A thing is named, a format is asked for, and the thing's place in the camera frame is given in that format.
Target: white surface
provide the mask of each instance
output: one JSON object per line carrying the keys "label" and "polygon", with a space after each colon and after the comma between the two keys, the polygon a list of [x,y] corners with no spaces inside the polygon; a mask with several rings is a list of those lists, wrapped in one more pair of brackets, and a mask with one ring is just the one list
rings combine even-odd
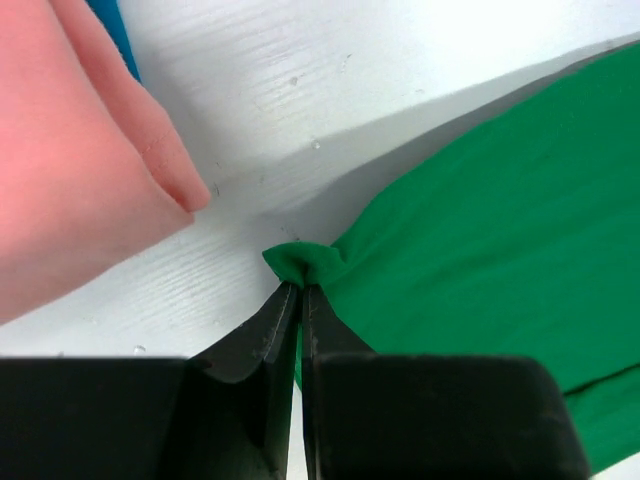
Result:
{"label": "white surface", "polygon": [[385,157],[372,180],[373,159],[640,38],[636,0],[120,3],[143,81],[215,198],[192,228],[2,327],[5,355],[192,355],[275,288],[261,250],[330,242],[424,151]]}

